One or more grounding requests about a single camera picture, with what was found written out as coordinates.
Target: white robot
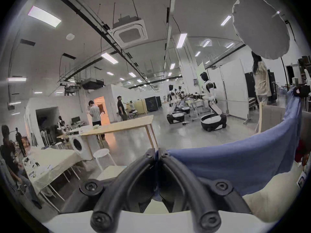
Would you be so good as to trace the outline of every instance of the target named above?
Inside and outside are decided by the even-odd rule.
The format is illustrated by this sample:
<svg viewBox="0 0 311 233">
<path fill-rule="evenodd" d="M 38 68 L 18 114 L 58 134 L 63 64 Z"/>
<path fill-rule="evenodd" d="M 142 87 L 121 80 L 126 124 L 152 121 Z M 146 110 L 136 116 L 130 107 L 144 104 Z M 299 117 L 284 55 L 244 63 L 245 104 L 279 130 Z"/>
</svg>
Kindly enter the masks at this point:
<svg viewBox="0 0 311 233">
<path fill-rule="evenodd" d="M 212 111 L 214 111 L 213 114 L 205 115 L 201 118 L 201 125 L 208 132 L 225 128 L 227 126 L 227 117 L 216 105 L 217 99 L 214 92 L 216 86 L 208 79 L 206 72 L 201 73 L 200 76 L 205 81 L 202 85 L 202 98 L 203 100 L 208 101 L 209 107 L 212 109 Z"/>
</svg>

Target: woman with long hair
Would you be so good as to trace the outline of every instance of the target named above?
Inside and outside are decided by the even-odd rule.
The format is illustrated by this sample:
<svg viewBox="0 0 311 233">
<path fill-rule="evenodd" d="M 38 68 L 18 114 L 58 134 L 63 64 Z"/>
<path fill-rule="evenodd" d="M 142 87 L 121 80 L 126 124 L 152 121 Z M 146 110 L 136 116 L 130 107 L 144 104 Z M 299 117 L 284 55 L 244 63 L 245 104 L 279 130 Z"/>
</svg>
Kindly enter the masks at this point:
<svg viewBox="0 0 311 233">
<path fill-rule="evenodd" d="M 268 70 L 259 55 L 252 51 L 252 56 L 254 59 L 253 76 L 255 80 L 255 92 L 257 95 L 257 100 L 258 103 L 263 102 L 263 104 L 266 105 L 268 102 L 268 97 L 271 96 Z"/>
</svg>

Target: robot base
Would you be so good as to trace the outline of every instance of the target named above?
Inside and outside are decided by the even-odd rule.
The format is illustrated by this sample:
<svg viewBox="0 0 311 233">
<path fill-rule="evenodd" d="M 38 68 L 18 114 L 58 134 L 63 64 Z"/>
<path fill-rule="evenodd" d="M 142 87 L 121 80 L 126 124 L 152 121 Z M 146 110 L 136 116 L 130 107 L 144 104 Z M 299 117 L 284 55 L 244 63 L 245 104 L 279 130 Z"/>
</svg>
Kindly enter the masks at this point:
<svg viewBox="0 0 311 233">
<path fill-rule="evenodd" d="M 173 113 L 172 115 L 167 115 L 167 120 L 169 124 L 183 122 L 185 120 L 185 115 L 182 112 Z"/>
<path fill-rule="evenodd" d="M 201 125 L 202 128 L 208 132 L 225 128 L 227 126 L 227 116 L 224 114 L 218 115 L 215 113 L 202 116 Z"/>
</svg>

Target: ceiling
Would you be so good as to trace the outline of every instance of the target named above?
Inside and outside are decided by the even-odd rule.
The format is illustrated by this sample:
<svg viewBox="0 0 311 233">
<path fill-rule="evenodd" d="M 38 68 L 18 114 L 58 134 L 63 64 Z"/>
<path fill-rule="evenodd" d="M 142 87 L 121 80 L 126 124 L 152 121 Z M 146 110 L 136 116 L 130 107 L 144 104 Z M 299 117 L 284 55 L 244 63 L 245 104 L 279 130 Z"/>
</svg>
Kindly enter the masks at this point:
<svg viewBox="0 0 311 233">
<path fill-rule="evenodd" d="M 76 7 L 87 14 L 75 1 L 71 1 Z M 120 15 L 135 16 L 135 9 L 132 0 L 80 0 L 88 10 L 98 13 L 98 17 L 110 28 Z M 188 33 L 188 41 L 194 51 L 201 51 L 196 57 L 197 63 L 214 60 L 232 51 L 241 45 L 232 25 L 232 19 L 225 25 L 220 26 L 222 21 L 231 14 L 232 6 L 236 0 L 176 0 L 172 34 L 181 32 Z M 267 0 L 273 5 L 276 0 Z M 138 69 L 143 75 L 156 75 L 150 80 L 165 78 L 168 74 L 168 67 L 171 63 L 177 63 L 176 49 L 170 44 L 169 56 L 166 59 L 166 70 L 164 66 L 165 43 L 167 37 L 166 7 L 170 0 L 134 0 L 138 16 L 146 25 L 148 40 L 135 46 L 124 49 L 132 56 L 133 62 L 138 64 Z M 52 26 L 28 16 L 32 5 L 37 6 L 48 13 L 56 16 L 61 23 L 53 28 Z M 68 77 L 74 70 L 90 63 L 100 57 L 103 52 L 111 53 L 113 49 L 100 35 L 91 28 L 79 15 L 60 0 L 28 0 L 16 18 L 17 23 L 12 25 L 5 52 L 1 59 L 1 81 L 2 101 L 25 100 L 33 96 L 63 96 L 56 94 L 62 91 L 59 87 L 59 80 Z M 68 41 L 66 36 L 72 33 L 75 38 Z M 34 46 L 20 44 L 25 39 L 35 42 Z M 211 43 L 202 48 L 202 44 L 210 39 Z M 71 60 L 63 53 L 76 57 Z M 119 62 L 115 65 L 103 59 L 86 68 L 77 75 L 78 79 L 89 77 L 103 79 L 106 84 L 119 84 L 130 87 L 138 84 L 140 78 L 138 73 L 118 54 L 113 55 Z M 25 83 L 10 85 L 7 88 L 6 78 L 8 69 L 11 67 L 10 76 L 27 77 Z M 134 72 L 137 78 L 132 78 L 128 72 Z M 172 70 L 172 76 L 180 74 L 178 65 Z"/>
</svg>

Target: computer monitor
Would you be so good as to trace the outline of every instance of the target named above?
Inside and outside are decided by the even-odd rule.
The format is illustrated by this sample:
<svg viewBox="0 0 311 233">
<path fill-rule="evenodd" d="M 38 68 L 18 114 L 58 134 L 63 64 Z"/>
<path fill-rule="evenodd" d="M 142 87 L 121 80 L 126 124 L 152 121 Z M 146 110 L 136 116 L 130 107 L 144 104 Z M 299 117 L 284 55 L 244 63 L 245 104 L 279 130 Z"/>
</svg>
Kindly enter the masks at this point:
<svg viewBox="0 0 311 233">
<path fill-rule="evenodd" d="M 72 123 L 76 123 L 76 122 L 80 121 L 80 117 L 79 116 L 78 117 L 74 117 L 74 118 L 71 119 L 71 121 L 72 121 Z"/>
</svg>

